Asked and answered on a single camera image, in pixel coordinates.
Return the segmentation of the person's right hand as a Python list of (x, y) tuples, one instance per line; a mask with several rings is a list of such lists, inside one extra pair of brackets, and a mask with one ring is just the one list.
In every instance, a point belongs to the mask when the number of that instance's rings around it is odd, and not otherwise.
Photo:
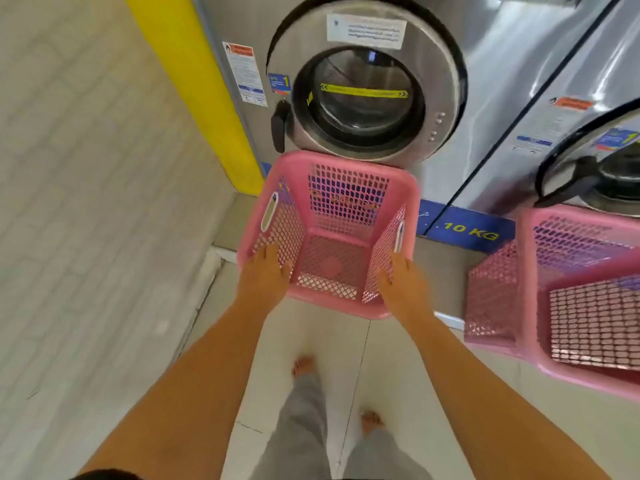
[(388, 250), (387, 254), (390, 270), (380, 268), (378, 271), (388, 272), (396, 287), (394, 304), (385, 304), (390, 313), (404, 326), (434, 319), (426, 277), (411, 259), (393, 250)]

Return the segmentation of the person's left hand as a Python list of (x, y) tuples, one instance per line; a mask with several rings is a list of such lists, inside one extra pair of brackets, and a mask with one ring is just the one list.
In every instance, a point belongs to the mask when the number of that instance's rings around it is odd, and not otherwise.
[(279, 293), (280, 247), (261, 246), (242, 267), (234, 304), (252, 315), (265, 318), (285, 297)]

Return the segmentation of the pink plastic laundry basket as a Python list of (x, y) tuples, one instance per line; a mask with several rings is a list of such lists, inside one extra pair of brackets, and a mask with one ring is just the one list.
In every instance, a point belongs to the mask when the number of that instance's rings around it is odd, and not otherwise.
[(378, 289), (389, 250), (411, 259), (420, 189), (404, 169), (297, 150), (272, 165), (237, 250), (242, 268), (276, 242), (292, 262), (288, 296), (368, 320), (390, 313)]
[(640, 219), (524, 209), (515, 243), (526, 359), (555, 379), (640, 403)]
[(504, 244), (467, 274), (464, 341), (469, 347), (524, 359), (519, 346), (517, 241)]

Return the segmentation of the person's right forearm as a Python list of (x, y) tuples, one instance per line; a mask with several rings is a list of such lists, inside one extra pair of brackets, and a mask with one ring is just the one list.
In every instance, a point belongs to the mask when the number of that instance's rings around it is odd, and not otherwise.
[(433, 314), (396, 318), (416, 345), (476, 480), (611, 480)]

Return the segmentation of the person's left forearm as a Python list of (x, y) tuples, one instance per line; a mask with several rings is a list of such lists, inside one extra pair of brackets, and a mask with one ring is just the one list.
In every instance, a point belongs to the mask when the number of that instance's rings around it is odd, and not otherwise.
[(235, 300), (126, 414), (74, 480), (220, 480), (271, 309)]

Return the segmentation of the person's right foot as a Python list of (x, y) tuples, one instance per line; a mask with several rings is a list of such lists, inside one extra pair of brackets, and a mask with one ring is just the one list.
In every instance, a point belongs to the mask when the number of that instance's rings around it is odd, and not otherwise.
[(366, 410), (361, 412), (360, 419), (363, 438), (368, 438), (374, 431), (386, 428), (384, 421), (375, 411)]

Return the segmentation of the person's grey trousers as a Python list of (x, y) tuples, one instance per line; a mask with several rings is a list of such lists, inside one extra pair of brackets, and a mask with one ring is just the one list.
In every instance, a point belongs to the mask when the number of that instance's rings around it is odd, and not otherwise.
[[(293, 379), (276, 428), (249, 480), (332, 480), (326, 449), (326, 404), (316, 372)], [(402, 451), (393, 435), (374, 428), (351, 451), (345, 479), (433, 480)]]

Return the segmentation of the yellow strip sticker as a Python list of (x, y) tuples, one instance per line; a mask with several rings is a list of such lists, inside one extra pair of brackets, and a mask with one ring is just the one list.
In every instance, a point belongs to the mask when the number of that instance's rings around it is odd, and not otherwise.
[(410, 96), (407, 90), (354, 88), (326, 83), (320, 84), (320, 88), (326, 93), (357, 97), (407, 99)]

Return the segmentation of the white warning sticker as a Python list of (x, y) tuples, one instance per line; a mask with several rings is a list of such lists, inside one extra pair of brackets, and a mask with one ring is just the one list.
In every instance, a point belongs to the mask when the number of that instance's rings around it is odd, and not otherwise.
[(509, 149), (520, 155), (544, 155), (585, 117), (594, 102), (568, 96), (553, 97), (533, 108), (517, 125)]
[(222, 45), (242, 101), (268, 107), (253, 48), (227, 41)]

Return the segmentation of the round washing machine door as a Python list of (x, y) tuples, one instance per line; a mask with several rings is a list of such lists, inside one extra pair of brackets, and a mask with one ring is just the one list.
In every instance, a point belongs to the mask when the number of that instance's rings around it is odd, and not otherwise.
[[(290, 95), (274, 93), (275, 106), (281, 100), (291, 104), (285, 150), (290, 143), (301, 150), (407, 167), (446, 144), (465, 111), (468, 71), (445, 24), (442, 1), (304, 0), (286, 15), (266, 53), (266, 74), (291, 78)], [(328, 41), (330, 13), (406, 20), (402, 49)], [(410, 96), (336, 95), (323, 92), (322, 83), (407, 90)]]
[(599, 115), (551, 151), (534, 208), (558, 204), (640, 219), (640, 97)]

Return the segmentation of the stainless steel washing machine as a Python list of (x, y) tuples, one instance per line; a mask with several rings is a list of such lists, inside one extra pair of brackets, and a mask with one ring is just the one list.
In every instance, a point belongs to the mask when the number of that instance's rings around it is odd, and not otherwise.
[(309, 150), (452, 206), (619, 0), (192, 0), (261, 174)]
[(640, 0), (620, 0), (443, 215), (507, 217), (532, 203), (640, 215), (640, 156), (631, 146), (640, 146)]

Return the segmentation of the white label sticker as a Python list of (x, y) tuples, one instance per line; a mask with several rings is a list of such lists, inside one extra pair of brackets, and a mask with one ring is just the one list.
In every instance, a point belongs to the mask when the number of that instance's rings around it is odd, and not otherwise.
[(406, 20), (330, 13), (326, 16), (326, 38), (344, 44), (400, 50), (406, 25)]

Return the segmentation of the yellow wall panel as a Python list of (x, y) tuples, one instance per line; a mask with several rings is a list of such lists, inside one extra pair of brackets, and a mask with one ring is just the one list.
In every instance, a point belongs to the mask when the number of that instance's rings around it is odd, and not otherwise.
[(240, 193), (264, 177), (191, 0), (125, 0), (204, 138)]

